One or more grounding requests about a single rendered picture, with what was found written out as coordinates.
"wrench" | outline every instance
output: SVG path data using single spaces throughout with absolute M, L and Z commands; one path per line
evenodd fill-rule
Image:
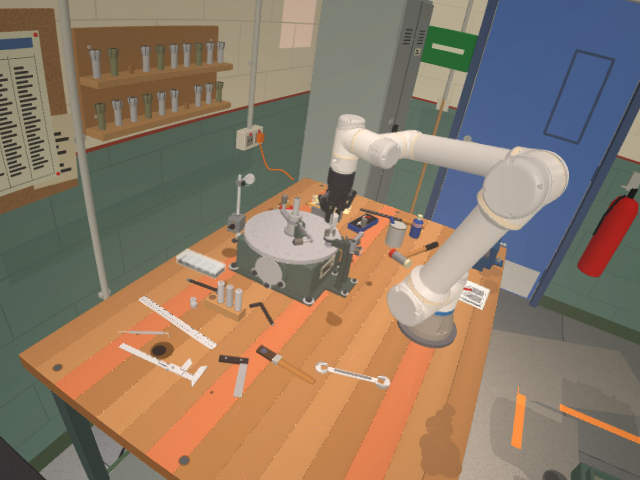
M 343 375 L 345 377 L 355 378 L 356 380 L 364 380 L 365 382 L 375 383 L 376 387 L 386 390 L 391 385 L 391 381 L 382 375 L 378 378 L 369 377 L 368 375 L 362 375 L 361 373 L 347 372 L 346 370 L 340 370 L 339 368 L 327 367 L 327 363 L 318 362 L 316 364 L 316 370 L 318 373 L 337 373 L 338 375 Z

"white robotic arm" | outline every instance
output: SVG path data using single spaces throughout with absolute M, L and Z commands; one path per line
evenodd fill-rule
M 356 115 L 338 120 L 324 205 L 321 198 L 327 215 L 341 213 L 347 207 L 340 200 L 355 196 L 351 187 L 358 158 L 385 169 L 408 158 L 485 177 L 478 205 L 428 263 L 415 267 L 387 294 L 405 335 L 425 346 L 446 346 L 455 338 L 452 312 L 469 269 L 505 233 L 519 230 L 562 195 L 569 181 L 567 165 L 545 150 L 508 150 L 415 130 L 381 135 L 364 127 L 364 119 Z

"workbench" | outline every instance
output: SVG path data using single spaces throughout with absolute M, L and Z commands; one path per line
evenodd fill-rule
M 303 204 L 326 185 L 303 179 L 284 192 Z M 247 219 L 280 203 L 281 193 L 248 212 Z M 396 209 L 356 197 L 339 223 L 360 208 L 396 215 Z M 403 219 L 411 216 L 398 212 Z M 323 293 L 312 306 L 234 274 L 233 233 L 222 228 L 192 250 L 224 261 L 217 280 L 244 290 L 244 306 L 263 302 L 275 325 L 260 308 L 247 308 L 238 320 L 203 305 L 217 281 L 171 258 L 20 354 L 24 367 L 54 394 L 90 480 L 108 478 L 91 425 L 167 479 L 410 480 L 457 478 L 480 388 L 502 268 L 469 280 L 490 289 L 479 310 L 460 302 L 454 319 L 458 335 L 446 348 L 433 350 L 410 342 L 386 304 L 386 293 L 410 269 L 388 256 L 388 221 L 365 232 L 362 255 L 354 257 L 350 277 L 358 280 L 347 297 Z M 405 236 L 406 254 L 453 232 L 425 222 L 418 240 Z M 424 263 L 435 251 L 413 257 Z M 505 258 L 501 248 L 500 256 Z M 138 299 L 147 296 L 218 345 L 209 350 Z M 200 302 L 191 308 L 189 299 Z M 157 337 L 117 333 L 164 330 Z M 150 353 L 168 342 L 164 361 L 189 371 L 206 365 L 197 383 L 146 362 L 119 348 L 122 343 Z M 316 379 L 305 382 L 256 353 L 264 345 Z M 220 355 L 249 358 L 241 398 L 233 396 L 237 365 Z M 320 374 L 318 362 L 391 380 L 382 390 L 337 374 Z

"fire extinguisher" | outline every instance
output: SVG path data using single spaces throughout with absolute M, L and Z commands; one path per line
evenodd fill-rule
M 638 189 L 634 188 L 629 195 L 616 198 L 600 219 L 589 245 L 578 262 L 578 268 L 585 275 L 599 277 L 607 268 L 609 260 L 616 253 L 638 214 L 638 202 L 633 199 L 637 191 Z

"gray floor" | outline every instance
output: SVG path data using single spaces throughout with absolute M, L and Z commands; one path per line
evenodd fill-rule
M 527 397 L 521 450 L 511 446 L 518 387 Z M 502 290 L 460 479 L 541 480 L 548 470 L 569 479 L 583 462 L 640 480 L 640 445 L 560 413 L 560 404 L 638 436 L 640 346 Z M 94 431 L 110 465 L 121 448 Z M 73 447 L 41 473 L 87 479 Z M 129 455 L 111 479 L 162 477 Z

